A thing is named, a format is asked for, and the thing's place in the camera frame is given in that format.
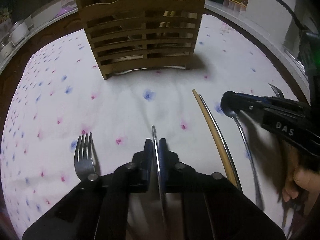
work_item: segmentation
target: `person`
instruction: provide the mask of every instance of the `person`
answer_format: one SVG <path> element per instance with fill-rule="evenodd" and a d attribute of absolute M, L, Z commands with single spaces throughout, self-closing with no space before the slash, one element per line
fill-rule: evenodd
<path fill-rule="evenodd" d="M 291 198 L 297 198 L 299 196 L 298 186 L 309 191 L 320 191 L 320 174 L 306 169 L 299 165 L 299 152 L 298 150 L 287 145 L 287 176 L 285 185 L 282 190 L 282 197 L 285 202 L 288 202 Z"/>

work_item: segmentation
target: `tablecloth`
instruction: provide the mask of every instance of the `tablecloth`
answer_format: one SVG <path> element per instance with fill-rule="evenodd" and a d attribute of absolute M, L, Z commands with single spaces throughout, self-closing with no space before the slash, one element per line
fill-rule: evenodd
<path fill-rule="evenodd" d="M 271 83 L 286 98 L 296 97 L 254 44 L 210 15 L 203 15 L 190 68 L 135 71 L 104 80 L 84 30 L 36 52 L 12 99 L 1 143 L 4 198 L 18 236 L 79 183 L 73 158 L 83 133 L 93 134 L 102 175 L 141 151 L 145 139 L 152 137 L 152 125 L 180 161 L 201 173 L 225 174 L 192 89 L 211 109 L 243 192 L 255 202 L 250 162 L 235 122 L 220 109 L 221 96 L 227 90 L 273 96 Z M 265 213 L 281 226 L 277 140 L 251 119 L 241 121 L 254 155 Z"/>

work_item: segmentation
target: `screw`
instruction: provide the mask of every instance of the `screw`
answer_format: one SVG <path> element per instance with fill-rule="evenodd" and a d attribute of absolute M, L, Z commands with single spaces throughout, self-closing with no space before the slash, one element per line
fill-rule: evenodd
<path fill-rule="evenodd" d="M 186 165 L 184 163 L 176 163 L 175 168 L 177 170 L 182 170 Z"/>
<path fill-rule="evenodd" d="M 211 174 L 214 179 L 222 179 L 223 175 L 220 172 L 214 172 Z"/>
<path fill-rule="evenodd" d="M 91 173 L 91 174 L 89 174 L 89 176 L 88 176 L 88 180 L 90 180 L 90 181 L 95 181 L 98 177 L 99 177 L 98 174 Z"/>
<path fill-rule="evenodd" d="M 135 163 L 127 163 L 125 165 L 125 167 L 128 169 L 128 170 L 132 170 L 132 169 L 135 169 L 137 167 L 137 165 Z"/>

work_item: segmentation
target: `wooden rack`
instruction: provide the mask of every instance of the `wooden rack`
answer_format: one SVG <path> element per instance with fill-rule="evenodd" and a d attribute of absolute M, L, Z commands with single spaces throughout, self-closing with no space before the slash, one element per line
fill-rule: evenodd
<path fill-rule="evenodd" d="M 104 79 L 133 69 L 185 67 L 190 61 L 204 0 L 96 1 L 76 3 Z M 165 11 L 174 16 L 164 16 Z"/>

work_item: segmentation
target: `metal fork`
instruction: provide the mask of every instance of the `metal fork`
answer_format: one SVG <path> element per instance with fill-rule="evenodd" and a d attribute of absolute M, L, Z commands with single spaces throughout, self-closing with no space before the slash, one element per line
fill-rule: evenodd
<path fill-rule="evenodd" d="M 76 145 L 74 165 L 76 174 L 81 181 L 86 178 L 91 181 L 98 178 L 92 159 L 92 133 L 90 133 L 89 140 L 87 133 L 79 136 Z"/>

